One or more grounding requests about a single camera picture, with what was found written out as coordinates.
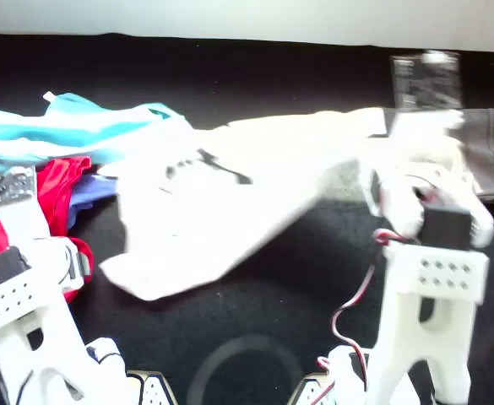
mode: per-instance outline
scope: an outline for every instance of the red fabric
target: red fabric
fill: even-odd
[[[54,159],[46,167],[37,173],[37,197],[42,212],[50,225],[52,236],[67,236],[68,205],[72,195],[72,187],[79,180],[84,170],[89,169],[91,160],[89,157],[77,157],[69,159]],[[85,278],[89,282],[93,273],[93,252],[89,246],[80,239],[70,238],[84,253],[90,262],[91,276]],[[8,237],[0,222],[0,252],[8,247]],[[67,301],[73,300],[78,291],[66,293]]]

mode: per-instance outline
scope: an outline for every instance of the circular mark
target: circular mark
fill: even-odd
[[[249,350],[268,352],[280,360],[288,371],[290,388],[303,376],[299,360],[286,347],[265,336],[250,335],[231,339],[220,345],[207,359],[203,361],[187,389],[187,405],[201,405],[204,403],[205,388],[211,376],[228,359]]]

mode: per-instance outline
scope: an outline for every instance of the gray fabric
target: gray fabric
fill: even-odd
[[[477,195],[494,203],[494,108],[463,112],[464,125],[452,135],[463,144],[466,163],[479,184]]]
[[[391,131],[395,112],[395,109],[384,109],[387,132]],[[466,163],[479,185],[479,198],[485,203],[494,203],[494,108],[463,110],[463,113],[464,125],[454,131],[452,136],[463,144]],[[382,134],[373,135],[380,138]],[[323,197],[341,201],[363,201],[358,173],[357,159],[336,165],[324,178]]]

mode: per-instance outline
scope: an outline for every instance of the black fabric surface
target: black fabric surface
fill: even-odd
[[[120,35],[0,36],[0,109],[41,115],[47,90],[74,92],[109,108],[161,101],[195,127],[211,128],[255,116],[393,106],[389,57],[406,52]],[[464,105],[494,107],[494,54],[466,52],[461,66]],[[162,371],[181,404],[203,361],[244,338],[250,350],[215,372],[204,404],[284,404],[300,375],[316,370],[317,356],[338,343],[329,318],[362,280],[375,225],[361,204],[320,203],[218,283],[150,304],[116,289],[97,269],[72,304],[73,316],[85,342],[115,338],[128,368]],[[106,200],[82,213],[72,235],[90,243],[97,262],[121,252],[117,203]],[[473,405],[494,404],[494,241],[487,252],[486,303],[470,355]],[[378,272],[365,299],[342,318],[341,329],[367,347],[376,339],[382,289]],[[269,343],[260,349],[251,344],[256,337]],[[428,389],[423,381],[421,391]]]

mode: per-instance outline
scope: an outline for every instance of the cyan fabric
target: cyan fabric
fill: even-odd
[[[183,116],[160,103],[108,110],[71,93],[48,93],[45,98],[50,105],[43,116],[0,111],[0,173],[56,157],[87,155],[95,165],[111,163],[140,139],[158,136],[161,126],[192,129]]]

